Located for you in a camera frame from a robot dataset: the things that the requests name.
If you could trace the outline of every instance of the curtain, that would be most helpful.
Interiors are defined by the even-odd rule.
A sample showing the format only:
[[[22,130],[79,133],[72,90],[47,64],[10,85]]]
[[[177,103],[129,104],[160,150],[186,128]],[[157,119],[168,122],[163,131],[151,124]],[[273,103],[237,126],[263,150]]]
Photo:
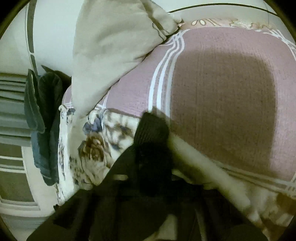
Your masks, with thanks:
[[[26,76],[0,73],[0,143],[30,146],[24,112]]]

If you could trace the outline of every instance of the beige cloth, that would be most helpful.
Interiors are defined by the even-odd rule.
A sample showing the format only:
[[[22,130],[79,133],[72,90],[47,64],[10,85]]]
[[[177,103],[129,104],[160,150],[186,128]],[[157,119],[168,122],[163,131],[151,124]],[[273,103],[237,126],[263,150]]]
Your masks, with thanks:
[[[73,48],[72,97],[88,114],[120,77],[178,29],[150,0],[85,0]]]

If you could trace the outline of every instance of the white door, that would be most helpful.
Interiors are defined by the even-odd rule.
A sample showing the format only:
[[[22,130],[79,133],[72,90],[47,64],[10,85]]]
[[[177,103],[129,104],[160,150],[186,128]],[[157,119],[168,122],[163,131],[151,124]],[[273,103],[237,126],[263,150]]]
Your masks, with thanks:
[[[0,144],[0,215],[46,217],[57,204],[35,167],[31,147]]]

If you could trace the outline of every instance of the green curtain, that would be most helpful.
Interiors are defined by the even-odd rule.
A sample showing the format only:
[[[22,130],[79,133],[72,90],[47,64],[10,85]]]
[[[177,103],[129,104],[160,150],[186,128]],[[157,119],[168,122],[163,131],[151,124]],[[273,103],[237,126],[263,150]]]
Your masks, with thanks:
[[[24,112],[26,76],[0,73],[0,143],[30,146]]]

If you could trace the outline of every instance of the mattress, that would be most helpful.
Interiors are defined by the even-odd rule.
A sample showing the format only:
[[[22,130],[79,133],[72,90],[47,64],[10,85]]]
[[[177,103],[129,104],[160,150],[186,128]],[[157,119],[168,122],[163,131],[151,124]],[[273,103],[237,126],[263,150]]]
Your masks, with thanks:
[[[70,87],[60,107],[60,202],[78,188],[98,185],[110,162],[132,144],[142,112],[156,108],[173,133],[241,185],[251,203],[245,215],[277,240],[296,211],[295,53],[272,26],[237,19],[185,23],[111,87],[80,123],[75,144],[68,140],[75,113]],[[112,141],[106,126],[118,132]],[[96,174],[83,167],[77,172],[71,165],[93,142],[91,132],[101,133],[109,150],[103,147]],[[119,136],[125,136],[121,144]],[[78,151],[75,158],[72,151]]]

